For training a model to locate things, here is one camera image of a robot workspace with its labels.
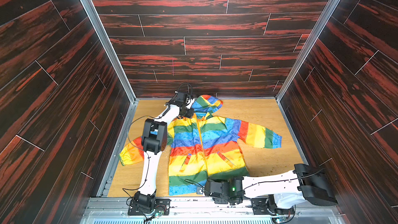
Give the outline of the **rainbow striped hooded jacket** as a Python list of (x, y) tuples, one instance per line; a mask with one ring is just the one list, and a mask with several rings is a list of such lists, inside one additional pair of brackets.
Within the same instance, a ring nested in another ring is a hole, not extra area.
[(191, 118), (175, 118), (168, 125), (169, 196), (193, 194), (211, 179), (229, 179), (249, 174), (238, 144), (276, 149), (282, 137), (276, 132), (239, 119), (216, 116), (223, 102), (211, 95), (200, 95), (192, 104)]

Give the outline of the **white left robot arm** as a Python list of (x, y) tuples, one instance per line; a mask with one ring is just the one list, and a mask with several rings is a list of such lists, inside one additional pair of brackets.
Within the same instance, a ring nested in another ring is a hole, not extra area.
[(156, 176), (160, 157), (167, 145), (167, 127), (177, 117), (191, 117), (193, 100), (188, 103), (166, 103), (166, 109), (157, 117), (148, 116), (143, 134), (124, 147), (119, 154), (122, 165), (144, 162), (143, 176), (136, 193), (130, 197), (129, 215), (155, 216)]

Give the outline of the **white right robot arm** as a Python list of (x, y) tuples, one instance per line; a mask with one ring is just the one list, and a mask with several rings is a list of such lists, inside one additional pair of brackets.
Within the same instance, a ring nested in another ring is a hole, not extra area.
[(272, 176), (208, 179), (200, 192), (217, 204), (239, 205), (250, 200), (255, 215), (272, 217), (292, 216), (295, 207), (305, 202), (314, 206), (338, 203), (324, 169), (305, 164)]

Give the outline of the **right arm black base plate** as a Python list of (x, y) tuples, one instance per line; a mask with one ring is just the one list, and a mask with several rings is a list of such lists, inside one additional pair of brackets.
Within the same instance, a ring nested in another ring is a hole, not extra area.
[(252, 198), (251, 200), (252, 210), (255, 215), (293, 215), (295, 213), (294, 207), (289, 209), (279, 208), (273, 195), (264, 198)]

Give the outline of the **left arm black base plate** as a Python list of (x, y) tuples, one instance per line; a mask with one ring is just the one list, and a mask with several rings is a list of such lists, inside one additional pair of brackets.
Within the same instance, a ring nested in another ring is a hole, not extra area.
[(129, 216), (147, 216), (147, 217), (161, 217), (167, 216), (170, 213), (171, 199), (155, 198), (149, 204), (136, 203), (132, 198), (127, 200), (129, 207), (127, 214)]

